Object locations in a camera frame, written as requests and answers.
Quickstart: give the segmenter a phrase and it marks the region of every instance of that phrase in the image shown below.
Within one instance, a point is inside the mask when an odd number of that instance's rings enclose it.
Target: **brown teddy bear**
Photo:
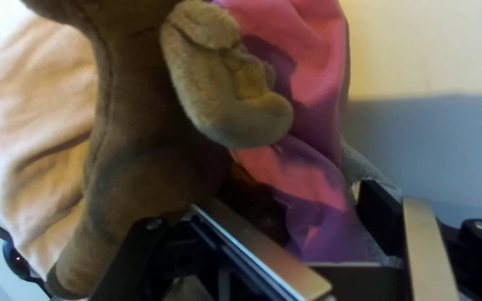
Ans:
[[[54,294],[90,296],[136,221],[177,216],[214,196],[285,237],[280,206],[229,149],[276,142],[293,110],[271,92],[269,69],[243,48],[231,17],[201,0],[22,2],[82,32],[100,80],[87,207],[49,273]]]

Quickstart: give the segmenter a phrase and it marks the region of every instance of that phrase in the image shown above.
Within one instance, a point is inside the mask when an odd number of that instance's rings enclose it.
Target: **black machine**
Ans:
[[[303,264],[213,201],[176,222],[134,224],[90,299],[164,299],[172,283],[192,279],[208,299],[219,301],[482,301],[482,219],[450,227],[427,202],[397,202],[372,181],[362,184],[356,211],[400,266]],[[2,229],[0,237],[12,271],[44,288]]]

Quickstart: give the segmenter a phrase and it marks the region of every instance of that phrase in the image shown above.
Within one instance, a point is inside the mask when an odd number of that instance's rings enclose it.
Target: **pink fabric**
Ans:
[[[340,94],[346,22],[336,0],[214,0],[244,43],[276,70],[276,92],[295,105],[288,137],[236,159],[288,207],[290,249],[305,261],[367,259],[363,227],[340,172]]]

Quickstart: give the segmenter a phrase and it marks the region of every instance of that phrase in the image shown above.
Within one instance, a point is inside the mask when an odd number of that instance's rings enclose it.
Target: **teddy bear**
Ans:
[[[293,109],[269,89],[273,72],[243,48],[228,13],[201,0],[22,2],[82,32],[99,70],[87,206],[47,276],[55,296],[90,296],[139,219],[177,219],[191,204],[224,196],[258,226],[239,197],[263,199],[253,209],[274,204],[229,150],[276,142]]]

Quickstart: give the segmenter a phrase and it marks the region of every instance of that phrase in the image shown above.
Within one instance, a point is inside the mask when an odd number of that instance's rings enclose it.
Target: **pink cloth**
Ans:
[[[363,261],[363,226],[340,172],[340,95],[346,22],[336,0],[214,0],[239,23],[246,47],[276,72],[295,124],[271,147],[236,159],[288,209],[290,249],[303,261]]]

